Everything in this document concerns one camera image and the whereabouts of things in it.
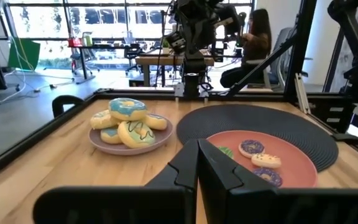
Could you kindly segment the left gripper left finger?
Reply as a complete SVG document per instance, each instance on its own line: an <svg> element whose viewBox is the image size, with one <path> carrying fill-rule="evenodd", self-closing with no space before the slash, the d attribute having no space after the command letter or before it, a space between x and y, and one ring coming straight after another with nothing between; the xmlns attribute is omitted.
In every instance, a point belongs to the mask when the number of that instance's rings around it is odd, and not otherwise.
<svg viewBox="0 0 358 224"><path fill-rule="evenodd" d="M35 224L195 224L197 140L144 186L57 187L35 202Z"/></svg>

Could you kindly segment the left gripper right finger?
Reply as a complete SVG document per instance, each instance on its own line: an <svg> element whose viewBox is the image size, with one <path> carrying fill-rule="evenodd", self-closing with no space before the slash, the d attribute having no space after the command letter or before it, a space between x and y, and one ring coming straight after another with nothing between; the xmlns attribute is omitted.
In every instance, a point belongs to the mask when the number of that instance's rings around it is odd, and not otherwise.
<svg viewBox="0 0 358 224"><path fill-rule="evenodd" d="M280 189L198 141L208 224L358 224L358 189Z"/></svg>

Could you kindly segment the small purple iced donut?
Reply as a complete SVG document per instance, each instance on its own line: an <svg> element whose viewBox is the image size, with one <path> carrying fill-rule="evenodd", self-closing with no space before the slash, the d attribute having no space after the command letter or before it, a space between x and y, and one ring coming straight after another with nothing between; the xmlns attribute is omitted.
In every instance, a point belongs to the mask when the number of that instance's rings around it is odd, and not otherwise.
<svg viewBox="0 0 358 224"><path fill-rule="evenodd" d="M264 153L264 145L257 140L246 139L243 140L238 146L239 152L247 158L251 158L254 154Z"/></svg>
<svg viewBox="0 0 358 224"><path fill-rule="evenodd" d="M280 174L273 169L261 167L254 169L252 172L276 187L280 187L283 184Z"/></svg>

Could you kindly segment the small cream sprinkled donut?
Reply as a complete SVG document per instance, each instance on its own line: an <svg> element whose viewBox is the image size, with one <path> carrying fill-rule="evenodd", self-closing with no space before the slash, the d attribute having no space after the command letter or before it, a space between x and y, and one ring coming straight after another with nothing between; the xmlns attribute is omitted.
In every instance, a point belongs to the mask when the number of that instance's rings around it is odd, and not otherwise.
<svg viewBox="0 0 358 224"><path fill-rule="evenodd" d="M266 167L270 169L277 169L281 167L281 158L270 154L254 154L251 157L251 162L255 166Z"/></svg>

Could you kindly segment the large green donut chocolate drizzle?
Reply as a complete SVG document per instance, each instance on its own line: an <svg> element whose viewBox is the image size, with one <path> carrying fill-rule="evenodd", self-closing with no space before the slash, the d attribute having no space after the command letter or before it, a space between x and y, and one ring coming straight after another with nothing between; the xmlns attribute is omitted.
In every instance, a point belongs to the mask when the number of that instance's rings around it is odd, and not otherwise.
<svg viewBox="0 0 358 224"><path fill-rule="evenodd" d="M142 121L122 121L117 133L121 141L131 149L147 147L155 143L154 132Z"/></svg>

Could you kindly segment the large blue iced donut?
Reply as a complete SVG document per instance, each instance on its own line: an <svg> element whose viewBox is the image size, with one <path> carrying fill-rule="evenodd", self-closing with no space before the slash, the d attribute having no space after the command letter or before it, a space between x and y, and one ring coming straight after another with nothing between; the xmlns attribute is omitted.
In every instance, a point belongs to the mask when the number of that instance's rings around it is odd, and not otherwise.
<svg viewBox="0 0 358 224"><path fill-rule="evenodd" d="M143 122L151 129L165 130L167 128L167 120L160 115L147 114Z"/></svg>
<svg viewBox="0 0 358 224"><path fill-rule="evenodd" d="M105 128L100 131L100 138L108 144L122 144L117 128Z"/></svg>

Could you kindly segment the small green iced donut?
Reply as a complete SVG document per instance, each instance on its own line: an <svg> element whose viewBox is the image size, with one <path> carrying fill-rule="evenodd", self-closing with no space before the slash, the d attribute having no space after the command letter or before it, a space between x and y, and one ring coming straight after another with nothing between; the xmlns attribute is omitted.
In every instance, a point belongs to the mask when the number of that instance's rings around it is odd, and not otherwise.
<svg viewBox="0 0 358 224"><path fill-rule="evenodd" d="M226 147L226 146L219 146L218 149L223 152L225 155L227 155L228 157L230 157L231 159L234 158L234 154L233 154L233 151Z"/></svg>

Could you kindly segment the large white iced donut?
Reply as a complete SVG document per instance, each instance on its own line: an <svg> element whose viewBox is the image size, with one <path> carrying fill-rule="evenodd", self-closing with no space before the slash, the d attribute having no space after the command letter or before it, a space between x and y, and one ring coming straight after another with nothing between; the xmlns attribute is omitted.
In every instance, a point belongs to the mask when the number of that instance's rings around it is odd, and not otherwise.
<svg viewBox="0 0 358 224"><path fill-rule="evenodd" d="M111 116L109 110L104 110L94 114L89 122L93 129L104 129L116 126L120 120Z"/></svg>

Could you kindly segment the large blue donut white drizzle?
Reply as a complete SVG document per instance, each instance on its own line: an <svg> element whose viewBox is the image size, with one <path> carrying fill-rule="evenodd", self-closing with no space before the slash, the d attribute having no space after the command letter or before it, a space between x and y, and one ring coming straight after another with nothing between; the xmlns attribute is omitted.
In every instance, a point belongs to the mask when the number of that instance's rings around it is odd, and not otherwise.
<svg viewBox="0 0 358 224"><path fill-rule="evenodd" d="M132 98L115 98L109 102L112 117L123 121L137 121L147 114L146 105Z"/></svg>

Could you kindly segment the pink plate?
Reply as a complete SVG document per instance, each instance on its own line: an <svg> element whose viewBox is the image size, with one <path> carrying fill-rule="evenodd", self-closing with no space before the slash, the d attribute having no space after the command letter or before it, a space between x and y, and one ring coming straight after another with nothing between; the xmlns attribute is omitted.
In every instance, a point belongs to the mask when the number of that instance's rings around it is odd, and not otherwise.
<svg viewBox="0 0 358 224"><path fill-rule="evenodd" d="M252 171L257 168L249 158L241 155L239 145L244 140L256 140L262 143L267 154L281 159L282 166L276 169L283 179L282 188L310 188L316 187L318 173L316 167L296 146L275 136L254 131L224 131L214 134L208 141L214 146L227 147L233 153L234 160Z"/></svg>

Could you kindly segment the purple plate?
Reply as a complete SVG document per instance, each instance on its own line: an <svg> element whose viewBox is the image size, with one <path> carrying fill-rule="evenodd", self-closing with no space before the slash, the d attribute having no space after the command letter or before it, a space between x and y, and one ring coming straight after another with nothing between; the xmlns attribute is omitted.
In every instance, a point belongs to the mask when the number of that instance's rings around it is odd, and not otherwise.
<svg viewBox="0 0 358 224"><path fill-rule="evenodd" d="M138 154L143 154L146 152L153 151L168 142L170 136L173 133L173 124L167 118L164 119L167 121L167 128L162 131L154 131L156 142L150 146L130 149L124 144L108 144L102 141L100 137L100 130L96 129L90 129L88 135L89 140L96 149L99 149L100 151L103 151L108 154L118 156L134 156Z"/></svg>

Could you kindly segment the grey office chair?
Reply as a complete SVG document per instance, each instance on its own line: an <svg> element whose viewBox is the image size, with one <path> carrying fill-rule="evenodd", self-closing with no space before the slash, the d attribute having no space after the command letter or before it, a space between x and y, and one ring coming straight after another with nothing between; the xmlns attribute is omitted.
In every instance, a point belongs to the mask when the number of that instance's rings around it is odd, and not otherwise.
<svg viewBox="0 0 358 224"><path fill-rule="evenodd" d="M282 44L284 44L288 39L290 39L295 32L295 28L286 27L282 29L277 37L277 41L273 48L274 51L278 50ZM270 65L270 70L265 68L263 70L263 81L259 80L256 83L249 82L246 86L247 88L267 88L273 91L284 90L285 82L287 79L286 67L290 59L291 47L277 57Z"/></svg>

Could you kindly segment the black box white labels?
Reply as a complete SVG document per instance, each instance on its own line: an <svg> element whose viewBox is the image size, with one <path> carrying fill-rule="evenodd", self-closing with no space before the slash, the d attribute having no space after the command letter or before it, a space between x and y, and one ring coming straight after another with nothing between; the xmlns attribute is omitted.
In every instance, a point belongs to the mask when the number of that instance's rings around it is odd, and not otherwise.
<svg viewBox="0 0 358 224"><path fill-rule="evenodd" d="M356 107L351 98L335 93L308 93L307 97L311 114L339 133L347 131Z"/></svg>

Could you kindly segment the silver aluminium bar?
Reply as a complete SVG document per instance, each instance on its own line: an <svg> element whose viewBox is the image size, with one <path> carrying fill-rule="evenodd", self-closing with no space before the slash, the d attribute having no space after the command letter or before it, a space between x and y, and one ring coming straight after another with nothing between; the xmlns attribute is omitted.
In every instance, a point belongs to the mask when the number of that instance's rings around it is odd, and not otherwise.
<svg viewBox="0 0 358 224"><path fill-rule="evenodd" d="M300 73L295 74L295 88L296 95L298 98L298 106L304 114L310 114L310 106L308 102L308 97L305 91L305 86L303 83L303 79Z"/></svg>

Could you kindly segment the black aluminium table frame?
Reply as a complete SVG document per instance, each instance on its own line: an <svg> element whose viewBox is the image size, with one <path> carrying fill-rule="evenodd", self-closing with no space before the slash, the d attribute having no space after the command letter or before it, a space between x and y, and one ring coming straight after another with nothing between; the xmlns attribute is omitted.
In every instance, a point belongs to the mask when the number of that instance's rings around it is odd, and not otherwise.
<svg viewBox="0 0 358 224"><path fill-rule="evenodd" d="M301 61L305 57L308 38L310 35L312 18L317 0L302 0L300 11L296 18L295 32L292 37L288 39L282 46L270 54L270 56L261 62L261 64L252 71L255 75L270 65L282 52L291 47L291 58L289 63L289 71L287 76L287 84L283 93L271 92L241 92L240 89L244 87L244 82L232 86L227 91L209 93L209 101L253 101L253 102L274 102L274 103L294 103L295 102L295 74L300 71ZM354 104L358 103L358 96L354 95L353 87L351 86L346 93L336 93L351 98ZM0 155L0 171L5 169L15 159L20 157L23 153L28 151L32 146L46 138L49 134L57 130L60 126L66 123L69 119L74 118L78 113L82 112L88 105L92 104L94 100L112 99L114 97L123 96L129 98L140 98L141 100L172 100L176 97L181 98L181 94L175 94L172 90L153 90L149 87L136 87L127 89L99 89L91 96L83 100L82 104L65 105L64 113L54 118L51 122L42 126L34 133L27 136L22 141L18 142L13 147Z"/></svg>

